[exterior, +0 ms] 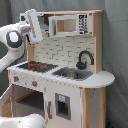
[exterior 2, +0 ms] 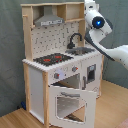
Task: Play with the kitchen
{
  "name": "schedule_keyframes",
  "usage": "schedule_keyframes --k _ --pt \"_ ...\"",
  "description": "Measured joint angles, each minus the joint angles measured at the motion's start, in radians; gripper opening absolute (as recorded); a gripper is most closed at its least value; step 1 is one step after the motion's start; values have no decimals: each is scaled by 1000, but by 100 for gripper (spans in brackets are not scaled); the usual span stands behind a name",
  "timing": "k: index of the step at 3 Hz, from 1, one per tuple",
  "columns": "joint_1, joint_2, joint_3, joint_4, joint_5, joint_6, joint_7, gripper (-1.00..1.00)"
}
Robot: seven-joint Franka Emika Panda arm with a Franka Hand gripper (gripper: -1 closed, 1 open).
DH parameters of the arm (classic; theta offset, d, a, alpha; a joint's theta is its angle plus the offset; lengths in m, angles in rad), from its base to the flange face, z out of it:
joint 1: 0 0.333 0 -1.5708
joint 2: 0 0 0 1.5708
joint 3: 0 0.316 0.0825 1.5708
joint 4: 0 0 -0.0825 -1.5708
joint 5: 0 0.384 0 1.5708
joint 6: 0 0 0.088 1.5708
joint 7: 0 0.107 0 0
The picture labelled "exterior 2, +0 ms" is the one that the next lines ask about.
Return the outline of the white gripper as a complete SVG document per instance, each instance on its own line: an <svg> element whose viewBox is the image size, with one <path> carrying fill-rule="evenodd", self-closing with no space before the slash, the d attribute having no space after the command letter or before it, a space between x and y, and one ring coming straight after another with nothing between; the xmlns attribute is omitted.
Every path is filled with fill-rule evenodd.
<svg viewBox="0 0 128 128"><path fill-rule="evenodd" d="M84 8L84 13L87 13L88 11L96 10L97 4L94 0L84 0Z"/></svg>

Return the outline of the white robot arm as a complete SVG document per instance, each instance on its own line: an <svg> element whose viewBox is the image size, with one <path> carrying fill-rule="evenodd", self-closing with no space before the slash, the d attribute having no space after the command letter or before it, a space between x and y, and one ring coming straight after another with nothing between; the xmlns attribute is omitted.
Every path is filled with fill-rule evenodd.
<svg viewBox="0 0 128 128"><path fill-rule="evenodd" d="M100 42L112 32L112 23L99 12L99 5L94 0L84 0L84 15L90 30L85 34L85 40L101 54L112 61L121 63L128 70L128 45L107 49Z"/></svg>

